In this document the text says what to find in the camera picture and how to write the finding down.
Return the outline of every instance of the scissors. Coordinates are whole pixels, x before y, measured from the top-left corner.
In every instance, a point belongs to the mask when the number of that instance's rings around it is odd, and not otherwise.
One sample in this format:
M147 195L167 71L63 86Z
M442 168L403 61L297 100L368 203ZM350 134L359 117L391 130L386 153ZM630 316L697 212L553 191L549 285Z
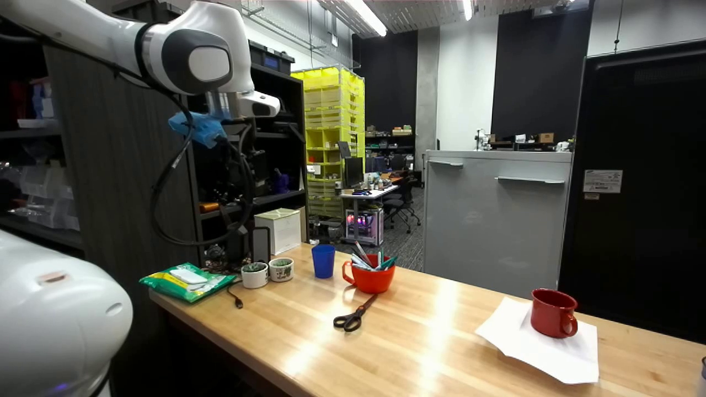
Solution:
M376 296L371 296L363 303L359 303L353 313L348 316L338 316L333 318L336 328L343 328L346 332L359 328L362 316L368 311L368 307L376 299Z

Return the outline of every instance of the wooden countertop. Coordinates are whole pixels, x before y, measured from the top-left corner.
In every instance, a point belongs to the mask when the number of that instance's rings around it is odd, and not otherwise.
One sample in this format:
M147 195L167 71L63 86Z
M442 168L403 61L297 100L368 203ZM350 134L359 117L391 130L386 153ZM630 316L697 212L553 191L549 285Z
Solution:
M315 280L308 245L294 280L236 286L187 307L151 292L173 318L288 395L694 395L704 343L577 316L597 325L599 381L565 386L475 334L503 292L397 266L391 288L343 332L333 318L368 296Z

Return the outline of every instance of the yellow storage rack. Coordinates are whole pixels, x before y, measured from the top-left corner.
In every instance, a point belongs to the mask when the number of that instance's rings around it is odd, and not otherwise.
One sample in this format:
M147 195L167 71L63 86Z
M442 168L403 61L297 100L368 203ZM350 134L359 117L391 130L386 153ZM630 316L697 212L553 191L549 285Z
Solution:
M367 156L367 81L336 66L290 72L304 86L307 207L311 216L343 217L343 203L336 195L341 179L338 143L346 141L350 156Z

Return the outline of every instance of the blue cup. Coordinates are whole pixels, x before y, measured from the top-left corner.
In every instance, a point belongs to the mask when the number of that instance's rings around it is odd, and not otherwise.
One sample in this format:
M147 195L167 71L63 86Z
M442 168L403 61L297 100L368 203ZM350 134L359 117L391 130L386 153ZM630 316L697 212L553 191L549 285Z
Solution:
M331 278L333 276L336 247L333 245L315 245L311 249L311 255L312 255L312 276L315 278Z

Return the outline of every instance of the red mug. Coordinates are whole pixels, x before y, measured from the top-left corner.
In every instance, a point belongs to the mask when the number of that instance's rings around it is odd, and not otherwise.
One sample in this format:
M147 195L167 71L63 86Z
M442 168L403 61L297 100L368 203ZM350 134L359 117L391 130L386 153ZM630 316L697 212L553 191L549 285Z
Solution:
M577 301L555 288L532 290L532 325L549 336L568 336L577 330L574 318Z
M362 292L384 292L392 282L394 265L384 271L368 271L368 268L353 266L350 259L346 259L339 274L346 282L350 282Z

